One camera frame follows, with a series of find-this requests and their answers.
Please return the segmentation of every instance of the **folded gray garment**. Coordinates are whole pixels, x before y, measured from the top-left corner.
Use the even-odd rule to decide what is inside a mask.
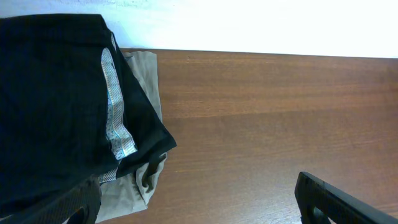
[[[124,58],[159,119],[162,120],[156,54],[131,52],[124,53]],[[104,183],[101,186],[101,208],[96,223],[147,209],[149,200],[155,193],[157,180],[166,159],[167,154],[165,153],[161,155],[158,161],[144,164],[136,171],[135,175],[129,174]]]

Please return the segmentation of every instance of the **black cloth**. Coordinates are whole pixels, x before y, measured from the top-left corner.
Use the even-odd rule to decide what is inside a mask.
[[[0,19],[0,217],[117,168],[106,138],[108,48],[137,152],[117,177],[176,146],[100,15]]]

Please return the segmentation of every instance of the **wood grain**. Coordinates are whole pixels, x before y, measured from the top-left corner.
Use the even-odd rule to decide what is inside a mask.
[[[104,224],[300,223],[308,171],[398,218],[398,60],[153,50],[169,154]]]

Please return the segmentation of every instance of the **white wall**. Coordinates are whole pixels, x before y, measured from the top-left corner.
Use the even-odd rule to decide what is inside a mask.
[[[0,16],[99,13],[121,47],[398,57],[396,0],[0,0]]]

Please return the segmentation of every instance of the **pile of clothes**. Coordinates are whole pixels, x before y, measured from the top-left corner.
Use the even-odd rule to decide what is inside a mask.
[[[52,14],[0,19],[0,58],[0,218],[93,174],[98,222],[145,209],[176,146],[156,55],[123,55],[100,15]]]

